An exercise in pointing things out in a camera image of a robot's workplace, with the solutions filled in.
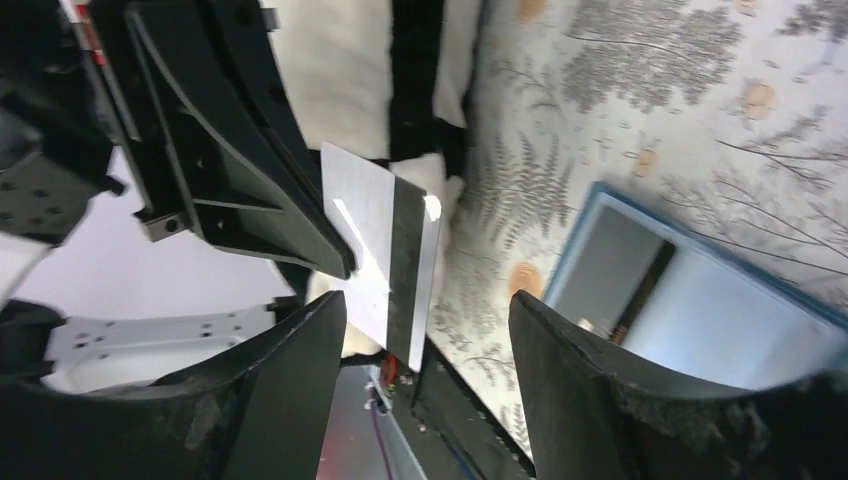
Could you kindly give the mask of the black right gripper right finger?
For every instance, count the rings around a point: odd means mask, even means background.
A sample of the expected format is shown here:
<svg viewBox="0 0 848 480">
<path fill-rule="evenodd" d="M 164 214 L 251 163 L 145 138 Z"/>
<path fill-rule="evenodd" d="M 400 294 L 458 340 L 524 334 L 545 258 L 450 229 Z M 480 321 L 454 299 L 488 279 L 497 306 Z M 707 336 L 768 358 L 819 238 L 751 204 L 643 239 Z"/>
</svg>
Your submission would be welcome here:
<svg viewBox="0 0 848 480">
<path fill-rule="evenodd" d="M 843 479 L 847 375 L 744 390 L 653 363 L 527 292 L 509 333 L 540 479 Z"/>
</svg>

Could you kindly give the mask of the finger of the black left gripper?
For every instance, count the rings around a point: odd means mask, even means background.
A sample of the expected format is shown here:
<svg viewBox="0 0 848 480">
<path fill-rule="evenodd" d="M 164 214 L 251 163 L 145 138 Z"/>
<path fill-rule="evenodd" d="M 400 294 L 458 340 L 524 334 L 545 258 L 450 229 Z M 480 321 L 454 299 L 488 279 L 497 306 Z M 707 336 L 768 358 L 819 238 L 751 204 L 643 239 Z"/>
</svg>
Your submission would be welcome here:
<svg viewBox="0 0 848 480">
<path fill-rule="evenodd" d="M 306 194 L 318 199 L 320 167 L 301 135 L 269 38 L 266 13 L 258 1 L 213 1 L 222 37 L 244 86 L 260 129 Z"/>
</svg>

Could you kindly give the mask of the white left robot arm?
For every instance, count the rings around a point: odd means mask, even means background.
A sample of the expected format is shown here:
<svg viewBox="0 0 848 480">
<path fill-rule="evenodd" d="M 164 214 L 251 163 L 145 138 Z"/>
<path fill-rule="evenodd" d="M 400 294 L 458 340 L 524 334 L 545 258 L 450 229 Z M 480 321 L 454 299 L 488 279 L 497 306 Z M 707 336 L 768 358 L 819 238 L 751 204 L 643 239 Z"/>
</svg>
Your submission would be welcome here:
<svg viewBox="0 0 848 480">
<path fill-rule="evenodd" d="M 93 1 L 75 27 L 56 1 L 1 5 L 1 331 L 36 344 L 6 379 L 69 394 L 153 380 L 269 330 L 327 315 L 340 292 L 144 320 L 64 318 L 11 294 L 62 246 L 124 151 L 154 240 L 191 231 L 231 253 L 347 275 L 349 247 L 319 204 L 319 168 L 295 120 L 256 1 Z"/>
</svg>

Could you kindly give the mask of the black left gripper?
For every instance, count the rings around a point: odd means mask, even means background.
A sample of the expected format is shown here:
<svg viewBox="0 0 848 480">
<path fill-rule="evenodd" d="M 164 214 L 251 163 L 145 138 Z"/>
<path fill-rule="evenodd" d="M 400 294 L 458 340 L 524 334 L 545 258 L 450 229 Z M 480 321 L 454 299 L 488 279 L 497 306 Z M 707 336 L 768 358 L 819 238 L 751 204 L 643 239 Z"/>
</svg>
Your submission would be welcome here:
<svg viewBox="0 0 848 480">
<path fill-rule="evenodd" d="M 213 1 L 93 1 L 89 36 L 144 207 L 215 248 L 346 278 L 355 260 L 260 129 Z M 93 62 L 57 1 L 1 4 L 1 230 L 62 244 L 120 196 Z"/>
</svg>

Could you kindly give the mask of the blue leather card holder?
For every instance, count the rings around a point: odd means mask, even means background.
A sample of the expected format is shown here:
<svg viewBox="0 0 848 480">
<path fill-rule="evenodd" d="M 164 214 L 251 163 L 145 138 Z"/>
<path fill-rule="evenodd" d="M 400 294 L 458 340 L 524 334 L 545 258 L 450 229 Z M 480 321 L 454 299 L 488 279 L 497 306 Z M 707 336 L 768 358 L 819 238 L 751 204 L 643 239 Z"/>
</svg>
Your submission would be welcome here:
<svg viewBox="0 0 848 480">
<path fill-rule="evenodd" d="M 546 287 L 566 320 L 642 358 L 748 390 L 847 367 L 847 317 L 593 184 Z"/>
</svg>

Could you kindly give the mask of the white card black stripe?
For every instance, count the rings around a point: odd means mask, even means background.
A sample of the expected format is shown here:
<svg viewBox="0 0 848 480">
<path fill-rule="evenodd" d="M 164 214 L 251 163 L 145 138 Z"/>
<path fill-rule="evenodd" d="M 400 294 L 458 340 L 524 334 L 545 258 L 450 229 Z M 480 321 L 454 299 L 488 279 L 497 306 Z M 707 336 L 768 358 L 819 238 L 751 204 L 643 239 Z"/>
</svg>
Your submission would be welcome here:
<svg viewBox="0 0 848 480">
<path fill-rule="evenodd" d="M 438 239 L 440 200 L 369 160 L 325 142 L 321 146 L 327 219 L 355 255 L 344 293 L 348 322 L 397 357 L 421 369 Z"/>
</svg>

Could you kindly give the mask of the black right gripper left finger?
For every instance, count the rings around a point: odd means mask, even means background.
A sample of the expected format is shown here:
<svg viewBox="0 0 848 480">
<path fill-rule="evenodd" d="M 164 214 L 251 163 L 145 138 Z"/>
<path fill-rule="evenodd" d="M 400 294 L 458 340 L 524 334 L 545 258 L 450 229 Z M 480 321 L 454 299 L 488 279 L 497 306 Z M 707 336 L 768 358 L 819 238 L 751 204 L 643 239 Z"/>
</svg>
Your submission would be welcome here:
<svg viewBox="0 0 848 480">
<path fill-rule="evenodd" d="M 42 378 L 53 309 L 1 313 L 1 475 L 5 479 L 313 479 L 346 324 L 331 292 L 273 326 L 148 386 L 62 393 Z"/>
</svg>

